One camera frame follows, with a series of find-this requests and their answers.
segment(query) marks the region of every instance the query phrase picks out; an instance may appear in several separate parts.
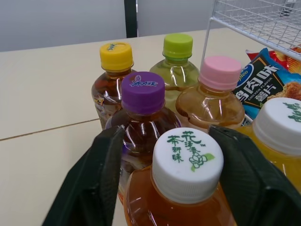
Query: light green bottle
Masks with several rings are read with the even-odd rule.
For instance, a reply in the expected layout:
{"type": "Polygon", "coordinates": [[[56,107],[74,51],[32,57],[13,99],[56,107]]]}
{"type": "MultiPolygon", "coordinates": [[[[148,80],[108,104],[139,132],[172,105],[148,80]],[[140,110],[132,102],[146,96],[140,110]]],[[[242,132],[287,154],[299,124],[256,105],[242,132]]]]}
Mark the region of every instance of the light green bottle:
{"type": "Polygon", "coordinates": [[[192,43],[190,35],[168,34],[164,38],[165,59],[150,69],[164,79],[166,107],[174,112],[179,94],[198,82],[199,70],[188,60],[192,55],[192,43]]]}

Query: white wire rack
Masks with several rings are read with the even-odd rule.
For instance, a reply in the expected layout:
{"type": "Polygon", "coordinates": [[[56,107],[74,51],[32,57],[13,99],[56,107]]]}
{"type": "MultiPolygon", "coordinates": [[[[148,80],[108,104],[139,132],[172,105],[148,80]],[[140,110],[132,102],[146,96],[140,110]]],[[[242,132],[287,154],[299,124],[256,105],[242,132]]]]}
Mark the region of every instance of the white wire rack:
{"type": "Polygon", "coordinates": [[[301,61],[301,0],[215,0],[212,21],[301,61]]]}

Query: table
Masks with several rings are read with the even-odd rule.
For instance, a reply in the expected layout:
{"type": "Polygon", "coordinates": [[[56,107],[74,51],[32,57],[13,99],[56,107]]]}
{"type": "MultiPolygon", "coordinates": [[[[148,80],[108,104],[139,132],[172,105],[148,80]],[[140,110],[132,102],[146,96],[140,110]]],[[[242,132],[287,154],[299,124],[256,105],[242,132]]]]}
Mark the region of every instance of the table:
{"type": "MultiPolygon", "coordinates": [[[[205,31],[187,32],[194,38],[191,61],[198,67],[205,31]]],[[[262,45],[230,29],[210,32],[207,55],[227,55],[249,62],[245,49],[262,45]]],[[[132,38],[134,69],[148,71],[163,59],[164,35],[132,38]]],[[[103,73],[99,47],[93,42],[0,53],[0,140],[97,118],[91,87],[103,73]]]]}
{"type": "MultiPolygon", "coordinates": [[[[191,61],[200,66],[205,31],[194,38],[191,61]]],[[[159,60],[164,35],[132,38],[135,70],[159,60]]],[[[94,42],[0,53],[0,225],[38,226],[67,172],[101,131],[90,89],[103,72],[94,42]]],[[[210,32],[207,56],[246,65],[245,49],[262,45],[227,28],[210,32]]],[[[125,226],[117,202],[114,226],[125,226]]]]}

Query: gray wall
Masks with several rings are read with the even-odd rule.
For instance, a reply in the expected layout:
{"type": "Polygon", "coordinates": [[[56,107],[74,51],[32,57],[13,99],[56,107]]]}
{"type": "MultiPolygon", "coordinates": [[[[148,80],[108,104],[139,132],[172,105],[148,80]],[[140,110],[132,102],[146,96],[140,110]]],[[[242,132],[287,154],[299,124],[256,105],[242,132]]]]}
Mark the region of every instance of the gray wall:
{"type": "Polygon", "coordinates": [[[122,38],[123,0],[0,1],[0,51],[122,38]]]}
{"type": "MultiPolygon", "coordinates": [[[[207,29],[214,0],[138,0],[139,36],[207,29]]],[[[211,28],[222,27],[212,23],[211,28]]]]}

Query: beverage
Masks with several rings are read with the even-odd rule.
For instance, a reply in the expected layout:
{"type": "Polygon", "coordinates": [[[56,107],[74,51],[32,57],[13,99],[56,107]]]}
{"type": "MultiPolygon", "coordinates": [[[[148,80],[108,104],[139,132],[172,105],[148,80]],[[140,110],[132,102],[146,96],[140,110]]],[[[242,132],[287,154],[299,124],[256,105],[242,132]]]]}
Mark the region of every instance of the beverage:
{"type": "Polygon", "coordinates": [[[301,192],[301,101],[273,98],[263,105],[252,125],[237,131],[248,135],[301,192]]]}
{"type": "Polygon", "coordinates": [[[129,226],[233,226],[218,183],[223,154],[217,142],[197,129],[163,134],[153,164],[135,170],[125,193],[129,226]]]}
{"type": "Polygon", "coordinates": [[[123,126],[123,155],[121,159],[119,197],[130,174],[150,166],[157,139],[166,131],[180,127],[176,115],[164,107],[164,81],[151,72],[135,72],[122,83],[122,109],[107,122],[106,128],[123,126]]]}
{"type": "Polygon", "coordinates": [[[100,60],[105,70],[92,86],[92,98],[102,128],[107,120],[121,108],[121,81],[134,72],[132,48],[128,43],[113,42],[100,47],[100,60]]]}
{"type": "Polygon", "coordinates": [[[166,106],[175,112],[175,101],[180,92],[198,82],[198,68],[188,59],[192,55],[193,39],[187,34],[169,34],[164,38],[164,60],[150,72],[160,75],[165,82],[166,106]]]}
{"type": "Polygon", "coordinates": [[[183,127],[207,132],[211,124],[238,128],[245,111],[231,91],[241,71],[240,62],[226,56],[204,60],[199,85],[184,90],[176,101],[177,115],[183,127]]]}

